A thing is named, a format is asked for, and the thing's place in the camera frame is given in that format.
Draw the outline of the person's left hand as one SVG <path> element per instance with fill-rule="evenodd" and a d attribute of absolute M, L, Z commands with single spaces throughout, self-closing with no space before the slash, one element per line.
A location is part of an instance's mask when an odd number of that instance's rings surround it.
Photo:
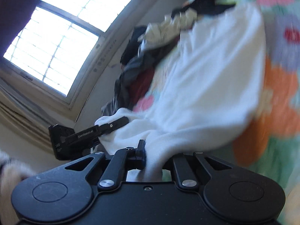
<path fill-rule="evenodd" d="M 1 151 L 1 224 L 17 224 L 19 218 L 11 203 L 12 191 L 22 180 L 35 174 L 29 165 Z"/>

